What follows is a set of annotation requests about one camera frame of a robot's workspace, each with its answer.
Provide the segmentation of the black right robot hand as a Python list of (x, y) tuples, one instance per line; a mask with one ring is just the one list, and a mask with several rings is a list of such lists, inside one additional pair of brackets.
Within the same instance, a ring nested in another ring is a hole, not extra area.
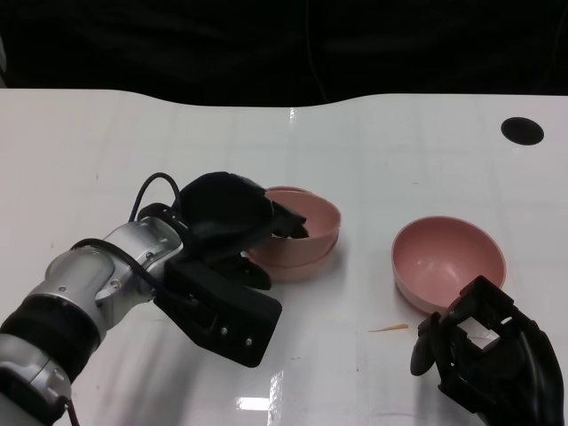
[(418, 327), (410, 371), (431, 367), (439, 390), (487, 425), (564, 424), (564, 380), (548, 336), (483, 276)]

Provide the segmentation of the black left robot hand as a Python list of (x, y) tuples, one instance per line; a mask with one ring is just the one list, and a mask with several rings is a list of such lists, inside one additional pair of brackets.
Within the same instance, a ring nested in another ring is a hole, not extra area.
[(272, 236), (309, 236), (305, 216), (270, 200), (262, 186), (237, 174), (219, 171), (198, 177), (181, 190), (180, 201), (190, 256), (249, 288), (269, 290), (272, 280), (246, 251)]

